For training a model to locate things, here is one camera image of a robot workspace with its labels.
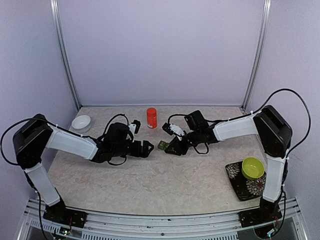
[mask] beige table surface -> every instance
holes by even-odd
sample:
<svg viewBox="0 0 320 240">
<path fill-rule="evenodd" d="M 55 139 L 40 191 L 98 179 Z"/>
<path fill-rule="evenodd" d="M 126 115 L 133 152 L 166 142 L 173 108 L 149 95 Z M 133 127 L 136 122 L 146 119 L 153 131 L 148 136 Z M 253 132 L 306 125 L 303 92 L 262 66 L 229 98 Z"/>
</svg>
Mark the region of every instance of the beige table surface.
<svg viewBox="0 0 320 240">
<path fill-rule="evenodd" d="M 136 140 L 155 145 L 149 158 L 129 156 L 121 166 L 94 163 L 59 151 L 49 176 L 67 206 L 108 213 L 133 215 L 192 215 L 255 207 L 259 199 L 238 200 L 227 177 L 225 166 L 247 157 L 263 159 L 255 136 L 244 136 L 211 144 L 207 155 L 189 149 L 184 156 L 165 154 L 157 149 L 160 140 L 173 137 L 161 126 L 172 114 L 201 110 L 208 120 L 240 116 L 238 107 L 157 106 L 158 127 L 147 127 L 146 106 L 83 107 L 78 115 L 89 115 L 92 127 L 86 134 L 97 138 L 115 114 L 123 113 L 132 122 L 141 121 Z M 118 122 L 125 122 L 122 117 Z M 171 123 L 189 132 L 183 117 Z M 114 159 L 120 162 L 123 158 Z"/>
</svg>

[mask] black tray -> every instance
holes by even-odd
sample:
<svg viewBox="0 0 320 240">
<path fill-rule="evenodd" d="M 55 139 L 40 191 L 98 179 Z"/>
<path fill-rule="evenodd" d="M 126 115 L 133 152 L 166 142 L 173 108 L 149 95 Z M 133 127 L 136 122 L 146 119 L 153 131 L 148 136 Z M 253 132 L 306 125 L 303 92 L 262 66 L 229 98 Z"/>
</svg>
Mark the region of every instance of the black tray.
<svg viewBox="0 0 320 240">
<path fill-rule="evenodd" d="M 266 173 L 262 177 L 249 180 L 242 174 L 242 162 L 235 162 L 225 166 L 226 173 L 236 196 L 240 201 L 256 199 L 262 196 L 266 185 Z"/>
</svg>

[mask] flower pattern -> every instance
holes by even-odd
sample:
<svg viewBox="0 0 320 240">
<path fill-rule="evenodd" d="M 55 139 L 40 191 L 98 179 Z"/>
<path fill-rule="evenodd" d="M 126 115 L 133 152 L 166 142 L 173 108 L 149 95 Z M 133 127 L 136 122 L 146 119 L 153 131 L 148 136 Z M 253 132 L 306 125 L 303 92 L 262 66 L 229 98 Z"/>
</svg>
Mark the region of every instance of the flower pattern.
<svg viewBox="0 0 320 240">
<path fill-rule="evenodd" d="M 226 172 L 228 173 L 229 178 L 234 179 L 240 172 L 239 163 L 229 164 L 226 166 Z"/>
<path fill-rule="evenodd" d="M 246 180 L 246 188 L 248 191 L 255 195 L 255 196 L 261 196 L 264 192 L 266 185 L 266 174 L 264 174 L 262 177 L 255 179 L 255 180 Z"/>
</svg>

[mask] green bowl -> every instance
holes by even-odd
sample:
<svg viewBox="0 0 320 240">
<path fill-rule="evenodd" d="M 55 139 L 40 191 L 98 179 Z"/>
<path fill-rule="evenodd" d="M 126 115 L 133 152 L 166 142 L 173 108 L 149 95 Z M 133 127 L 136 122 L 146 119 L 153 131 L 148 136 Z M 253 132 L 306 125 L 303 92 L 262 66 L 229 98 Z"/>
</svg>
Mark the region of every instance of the green bowl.
<svg viewBox="0 0 320 240">
<path fill-rule="evenodd" d="M 255 157 L 248 157 L 242 162 L 242 174 L 246 179 L 255 180 L 265 173 L 264 164 Z"/>
</svg>

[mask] red cylinder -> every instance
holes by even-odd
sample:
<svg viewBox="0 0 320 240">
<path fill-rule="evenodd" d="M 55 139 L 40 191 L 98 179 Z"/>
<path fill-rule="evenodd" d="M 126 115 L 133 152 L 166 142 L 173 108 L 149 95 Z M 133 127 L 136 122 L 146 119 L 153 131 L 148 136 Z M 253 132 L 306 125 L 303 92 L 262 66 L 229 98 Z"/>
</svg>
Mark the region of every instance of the red cylinder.
<svg viewBox="0 0 320 240">
<path fill-rule="evenodd" d="M 146 110 L 146 120 L 148 127 L 155 129 L 157 127 L 157 110 L 153 107 Z"/>
</svg>

